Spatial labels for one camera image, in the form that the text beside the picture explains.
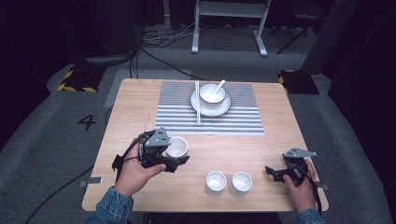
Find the blue denim jacket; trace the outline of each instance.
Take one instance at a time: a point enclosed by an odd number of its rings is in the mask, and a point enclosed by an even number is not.
[[[85,223],[126,223],[132,213],[133,198],[127,198],[113,188],[109,188],[96,205],[96,212]],[[322,216],[315,209],[298,213],[294,224],[325,224]]]

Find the white stand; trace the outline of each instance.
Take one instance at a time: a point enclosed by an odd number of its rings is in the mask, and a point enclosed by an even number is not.
[[[227,2],[206,2],[196,0],[195,8],[195,27],[192,38],[192,53],[198,53],[199,44],[199,18],[200,16],[226,16],[226,17],[247,17],[262,18],[259,30],[253,31],[254,37],[259,47],[260,55],[266,57],[267,50],[262,42],[262,29],[267,19],[271,0],[266,0],[265,4],[250,3],[227,3]]]

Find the plate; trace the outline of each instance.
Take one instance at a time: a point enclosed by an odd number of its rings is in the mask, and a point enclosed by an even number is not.
[[[192,108],[194,108],[194,110],[197,110],[197,103],[196,103],[196,95],[195,95],[195,91],[192,92],[192,95],[190,97],[190,102],[192,105]],[[218,107],[216,108],[207,108],[205,107],[205,104],[200,104],[200,109],[201,109],[201,114],[206,116],[206,117],[217,117],[220,116],[222,114],[224,114],[225,112],[227,112],[230,107],[231,107],[231,96],[225,92],[225,98],[223,100],[223,102],[221,104],[219,104]]]

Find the table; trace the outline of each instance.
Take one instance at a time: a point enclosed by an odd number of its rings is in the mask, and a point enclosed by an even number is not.
[[[262,42],[262,29],[267,19],[268,10],[270,8],[271,0],[265,0],[265,4],[252,3],[232,3],[232,2],[207,2],[196,1],[195,6],[195,26],[194,34],[192,36],[192,53],[198,53],[199,45],[199,20],[200,16],[226,16],[226,17],[246,17],[246,18],[261,18],[259,30],[253,31],[257,46],[259,47],[260,55],[266,57],[267,50]]]
[[[133,138],[156,125],[163,82],[186,80],[124,79],[109,119],[92,177],[101,176],[102,184],[87,187],[82,207],[94,211],[116,173],[111,164],[122,155]],[[156,212],[251,212],[293,211],[286,185],[274,182],[264,166],[285,169],[281,154],[292,147],[306,148],[287,95],[277,83],[249,83],[256,97],[265,135],[193,135],[180,134],[189,143],[188,162],[174,173],[161,173],[150,179],[134,197],[134,211]],[[205,192],[205,178],[213,170],[222,171],[228,180],[219,197]],[[241,198],[229,191],[233,174],[247,172],[253,179],[251,191]],[[329,205],[322,188],[319,196],[323,210]]]

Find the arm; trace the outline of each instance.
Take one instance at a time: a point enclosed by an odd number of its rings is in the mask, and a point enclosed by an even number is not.
[[[86,223],[126,223],[132,212],[132,195],[141,190],[146,183],[165,170],[164,164],[145,169],[138,159],[138,144],[128,153],[128,160],[122,165],[122,171],[114,187],[109,188],[102,200],[96,205],[96,212]]]
[[[305,161],[312,179],[315,180],[316,172],[310,161]],[[316,209],[314,191],[308,178],[305,178],[299,187],[295,187],[293,181],[288,175],[283,175],[285,184],[289,190],[290,200],[298,212],[294,224],[324,224],[322,216]]]

